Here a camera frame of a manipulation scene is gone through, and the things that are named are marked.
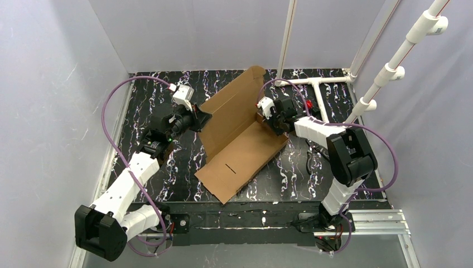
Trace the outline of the brown cardboard box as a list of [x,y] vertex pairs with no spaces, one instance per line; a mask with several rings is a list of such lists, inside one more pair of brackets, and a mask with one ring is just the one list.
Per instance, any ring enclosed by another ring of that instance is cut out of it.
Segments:
[[199,133],[206,163],[195,176],[221,204],[246,186],[287,144],[263,124],[257,101],[266,70],[251,66],[201,105],[212,115]]

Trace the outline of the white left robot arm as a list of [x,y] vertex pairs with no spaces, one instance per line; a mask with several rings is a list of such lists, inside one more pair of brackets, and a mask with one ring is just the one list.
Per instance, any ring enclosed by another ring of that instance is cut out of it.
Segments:
[[129,240],[143,231],[161,226],[166,205],[152,201],[129,212],[137,194],[168,160],[173,141],[188,130],[201,132],[212,118],[193,104],[175,107],[171,114],[153,117],[141,135],[131,160],[113,184],[89,206],[81,205],[74,214],[75,243],[108,261],[116,260]]

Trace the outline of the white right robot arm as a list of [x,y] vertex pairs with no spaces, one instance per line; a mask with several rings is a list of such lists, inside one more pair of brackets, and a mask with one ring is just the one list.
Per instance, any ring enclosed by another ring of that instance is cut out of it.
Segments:
[[261,98],[256,103],[264,121],[276,135],[291,133],[323,147],[334,176],[320,213],[332,217],[347,209],[349,199],[378,167],[361,128],[332,126],[311,114],[298,113],[291,99]]

